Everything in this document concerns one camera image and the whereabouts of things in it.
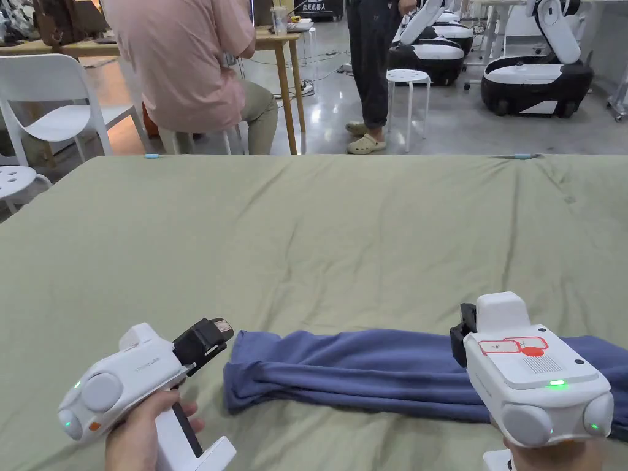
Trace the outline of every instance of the pink shirt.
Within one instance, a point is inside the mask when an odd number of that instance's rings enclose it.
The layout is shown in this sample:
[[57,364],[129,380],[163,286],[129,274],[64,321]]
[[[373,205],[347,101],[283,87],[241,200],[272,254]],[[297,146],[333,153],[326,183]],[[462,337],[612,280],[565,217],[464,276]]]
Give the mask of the pink shirt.
[[221,63],[224,52],[238,56],[255,37],[244,1],[105,2],[120,54],[131,62],[155,124],[206,133],[240,122],[244,90]]

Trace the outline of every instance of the speaker grille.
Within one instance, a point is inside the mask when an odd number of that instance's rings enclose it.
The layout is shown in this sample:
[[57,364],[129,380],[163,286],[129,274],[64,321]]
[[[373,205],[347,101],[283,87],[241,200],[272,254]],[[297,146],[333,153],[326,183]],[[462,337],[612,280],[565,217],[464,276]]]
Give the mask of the speaker grille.
[[526,357],[523,361],[535,374],[557,373],[559,371],[564,371],[562,366],[560,366],[559,363],[549,355],[544,355],[542,357]]

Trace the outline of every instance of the black pants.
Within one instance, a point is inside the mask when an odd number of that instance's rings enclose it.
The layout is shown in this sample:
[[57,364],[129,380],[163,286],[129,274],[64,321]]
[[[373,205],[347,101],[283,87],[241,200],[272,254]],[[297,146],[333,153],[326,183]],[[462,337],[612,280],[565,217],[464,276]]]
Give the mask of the black pants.
[[362,117],[369,129],[382,127],[388,116],[388,51],[401,22],[398,0],[349,0],[349,47]]

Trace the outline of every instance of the wrinkled fabric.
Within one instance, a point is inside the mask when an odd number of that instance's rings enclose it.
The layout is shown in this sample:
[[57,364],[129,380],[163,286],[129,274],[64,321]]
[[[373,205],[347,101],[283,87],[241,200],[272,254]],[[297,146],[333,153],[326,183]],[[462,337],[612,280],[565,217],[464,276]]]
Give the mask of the wrinkled fabric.
[[[628,351],[591,336],[565,342],[609,380],[614,431],[628,438]],[[432,419],[489,421],[444,335],[387,329],[314,335],[301,330],[281,338],[240,331],[224,368],[224,383],[231,413],[291,399]]]

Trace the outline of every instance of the mattress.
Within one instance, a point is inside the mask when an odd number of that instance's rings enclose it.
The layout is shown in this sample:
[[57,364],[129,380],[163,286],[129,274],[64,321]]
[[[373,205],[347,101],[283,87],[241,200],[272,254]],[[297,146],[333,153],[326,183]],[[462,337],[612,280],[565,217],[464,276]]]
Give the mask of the mattress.
[[[628,348],[628,160],[546,156],[108,156],[0,227],[3,471],[102,470],[63,395],[148,322],[202,317],[286,335],[447,333],[458,306],[512,290],[534,322]],[[231,471],[480,470],[490,426],[274,401],[230,416],[229,350],[185,385]],[[604,443],[607,470],[628,446]]]

